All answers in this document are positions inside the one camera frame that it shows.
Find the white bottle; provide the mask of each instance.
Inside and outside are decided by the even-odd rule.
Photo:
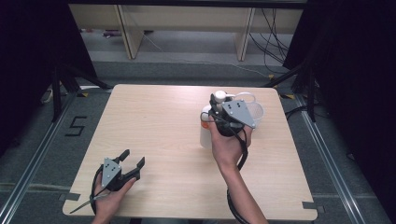
[[[201,134],[200,134],[200,142],[201,146],[207,149],[212,149],[212,136],[209,131],[209,124],[206,121],[209,121],[209,115],[207,114],[212,107],[210,105],[206,105],[201,112]]]

